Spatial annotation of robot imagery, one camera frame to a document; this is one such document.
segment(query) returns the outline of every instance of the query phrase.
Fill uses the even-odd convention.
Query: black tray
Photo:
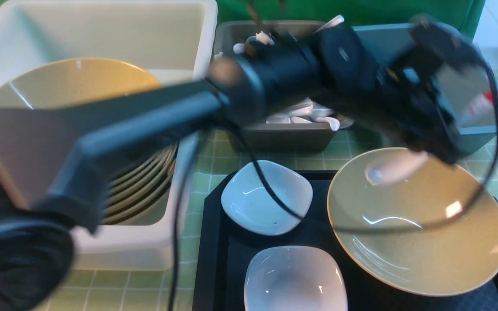
[[[282,245],[314,246],[338,262],[350,311],[498,311],[498,274],[486,285],[454,297],[424,297],[385,285],[344,252],[332,229],[308,225],[327,221],[326,195],[335,171],[299,171],[313,187],[313,200],[303,221],[288,234],[265,237],[248,232],[224,213],[220,197],[230,174],[205,199],[193,311],[243,311],[243,284],[249,262],[259,251]]]

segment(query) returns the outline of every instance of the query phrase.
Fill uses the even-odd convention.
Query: dish rack
[[[9,0],[0,7],[0,86],[46,63],[106,57],[142,67],[162,85],[202,77],[216,28],[214,0]],[[196,134],[182,140],[164,216],[152,225],[102,225],[72,231],[75,268],[167,270],[180,179]],[[189,187],[182,197],[187,198]],[[188,200],[182,200],[183,230]]]

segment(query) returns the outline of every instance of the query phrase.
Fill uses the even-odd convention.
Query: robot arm
[[[213,62],[200,81],[73,108],[0,110],[0,245],[9,250],[0,251],[0,310],[30,309],[57,287],[73,254],[68,230],[95,232],[109,177],[198,130],[241,128],[310,97],[453,165],[458,131],[434,77],[481,59],[436,24],[417,23],[411,37],[415,46],[383,67],[349,27],[277,35],[275,45]]]

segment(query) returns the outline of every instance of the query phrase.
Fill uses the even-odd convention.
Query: green backdrop
[[[219,22],[249,19],[246,0],[217,0]],[[277,0],[255,0],[262,19],[329,20],[342,14],[352,25],[406,22],[427,13],[473,37],[485,0],[287,0],[287,10]]]

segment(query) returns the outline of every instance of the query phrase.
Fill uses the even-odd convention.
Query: grid pattern
[[[261,153],[257,156],[292,169],[337,170],[358,154],[381,146],[381,139],[371,132],[343,130],[321,153]],[[493,142],[489,143],[461,165],[475,177],[482,177],[491,161],[493,146]],[[181,240],[178,311],[192,309],[204,199],[224,177],[248,162],[247,155],[232,150],[226,134],[220,131],[209,140],[198,158]],[[498,172],[488,189],[498,198]],[[169,286],[170,272],[75,270],[61,289],[36,311],[164,311]]]

